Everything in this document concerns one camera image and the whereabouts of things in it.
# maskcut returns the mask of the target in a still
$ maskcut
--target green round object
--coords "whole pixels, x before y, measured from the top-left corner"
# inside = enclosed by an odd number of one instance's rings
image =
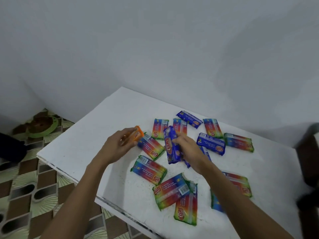
[[[58,127],[59,121],[58,121],[58,119],[56,117],[52,117],[52,116],[50,116],[50,117],[53,119],[53,123],[48,129],[46,129],[43,132],[39,132],[39,133],[30,133],[29,131],[27,131],[28,137],[30,137],[30,138],[40,138],[40,137],[47,136],[51,132],[53,132]]]

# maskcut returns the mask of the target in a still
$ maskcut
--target person's right hand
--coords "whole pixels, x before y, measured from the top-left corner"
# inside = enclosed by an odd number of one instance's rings
[[[178,143],[184,154],[184,159],[192,166],[199,174],[203,174],[203,170],[207,167],[208,157],[205,156],[196,142],[184,133],[177,133],[177,138],[172,142]]]

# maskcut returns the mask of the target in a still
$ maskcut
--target hand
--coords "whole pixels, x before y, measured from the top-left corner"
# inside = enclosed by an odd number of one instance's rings
[[[121,146],[120,144],[125,137],[135,131],[136,128],[124,128],[121,131],[117,131],[112,136],[109,136],[105,144],[94,157],[93,161],[97,162],[99,166],[106,168],[109,164],[118,161],[123,157],[132,147],[138,144],[137,141],[130,142]]]
[[[203,174],[203,170],[207,167],[208,157],[205,156],[196,142],[184,133],[177,133],[177,138],[172,142],[178,143],[184,153],[184,159],[192,166],[192,168],[199,174]]]

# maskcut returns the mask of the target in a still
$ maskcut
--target tiled floor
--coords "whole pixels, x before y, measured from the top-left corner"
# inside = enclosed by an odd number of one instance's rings
[[[28,147],[20,163],[0,159],[0,238],[39,238],[75,188],[69,179],[36,158],[37,152],[73,125],[46,109],[34,118],[47,116],[58,119],[58,127],[49,135],[28,138],[26,125],[13,130],[12,136],[24,140]],[[84,238],[148,238],[97,204],[90,217]]]

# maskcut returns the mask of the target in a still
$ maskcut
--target person's left hand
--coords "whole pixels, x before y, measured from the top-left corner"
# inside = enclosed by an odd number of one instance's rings
[[[130,142],[121,146],[122,140],[125,135],[135,131],[136,128],[124,128],[121,131],[115,132],[112,136],[109,136],[105,144],[94,157],[93,161],[97,162],[99,166],[107,167],[109,164],[118,161],[123,157],[132,147],[138,144],[137,141]]]

